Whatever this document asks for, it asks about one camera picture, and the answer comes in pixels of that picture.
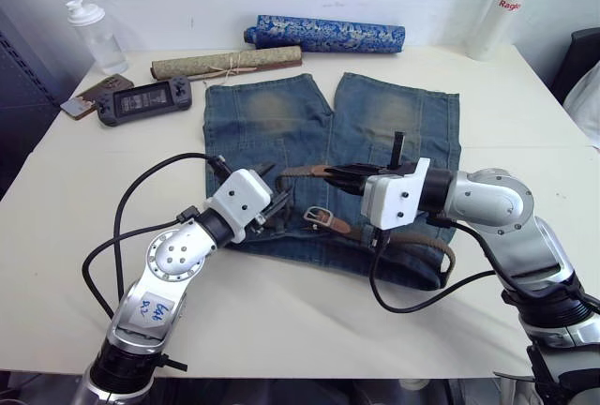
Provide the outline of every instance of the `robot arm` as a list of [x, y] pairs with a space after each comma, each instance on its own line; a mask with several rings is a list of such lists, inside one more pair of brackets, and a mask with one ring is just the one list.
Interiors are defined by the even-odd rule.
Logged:
[[235, 171], [206, 200], [202, 213], [150, 243], [142, 277], [121, 300], [73, 405], [139, 403], [156, 367], [181, 368], [162, 352], [181, 316], [189, 282], [213, 251], [242, 241], [248, 224], [263, 221], [271, 195], [254, 171]]
[[509, 172], [391, 170], [365, 180], [361, 213], [383, 230], [413, 222], [417, 210], [464, 220], [493, 252], [492, 267], [532, 341], [528, 355], [546, 404], [600, 403], [600, 315], [550, 227], [533, 214], [531, 191]]

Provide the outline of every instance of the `bottle cap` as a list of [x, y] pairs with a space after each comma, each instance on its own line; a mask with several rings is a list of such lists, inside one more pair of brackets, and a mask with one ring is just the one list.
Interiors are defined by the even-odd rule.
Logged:
[[68, 22], [75, 26], [81, 27], [90, 23], [97, 23], [105, 15], [104, 9], [96, 4], [82, 5], [83, 0], [71, 0], [67, 2]]

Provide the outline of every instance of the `water bottle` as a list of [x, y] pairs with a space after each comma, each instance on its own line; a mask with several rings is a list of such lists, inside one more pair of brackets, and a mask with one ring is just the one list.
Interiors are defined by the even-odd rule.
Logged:
[[83, 0], [67, 2], [68, 22], [75, 28], [98, 66], [105, 74], [118, 74], [128, 68], [128, 61], [114, 38], [104, 9]]
[[522, 4], [523, 0], [492, 0], [486, 17], [467, 43], [467, 55], [477, 61], [491, 59]]

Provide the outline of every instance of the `belt buckle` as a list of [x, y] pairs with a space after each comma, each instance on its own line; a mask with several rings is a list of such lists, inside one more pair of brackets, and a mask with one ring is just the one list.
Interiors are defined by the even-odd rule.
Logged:
[[312, 222], [313, 228], [315, 225], [331, 228], [331, 224], [334, 221], [334, 214], [327, 208], [310, 206], [307, 208], [307, 211], [305, 211], [303, 218], [308, 222]]

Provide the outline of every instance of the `jeans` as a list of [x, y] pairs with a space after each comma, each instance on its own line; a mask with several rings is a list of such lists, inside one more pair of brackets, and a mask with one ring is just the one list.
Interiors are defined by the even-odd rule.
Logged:
[[[276, 167], [264, 180], [275, 190], [275, 178], [287, 167], [347, 163], [386, 166], [390, 161], [395, 131], [405, 132], [402, 161], [431, 158], [431, 166], [456, 170], [458, 95], [379, 82], [345, 73], [337, 87], [335, 112], [309, 74], [289, 79], [237, 86], [211, 86], [206, 90], [204, 139], [209, 155], [222, 155], [232, 169], [263, 162]], [[329, 233], [315, 232], [302, 219], [307, 208], [331, 210], [351, 225], [365, 225], [360, 197], [329, 186], [319, 178], [296, 178], [292, 213], [287, 221], [232, 248], [272, 255], [322, 267], [367, 275], [372, 253], [357, 243]], [[206, 173], [206, 194], [218, 183]], [[415, 222], [398, 229], [423, 233], [449, 242], [452, 229], [431, 227], [420, 214]], [[426, 252], [414, 256], [413, 250]], [[443, 255], [434, 249], [412, 247], [402, 253], [386, 251], [377, 277], [397, 284], [433, 290], [442, 284]]]

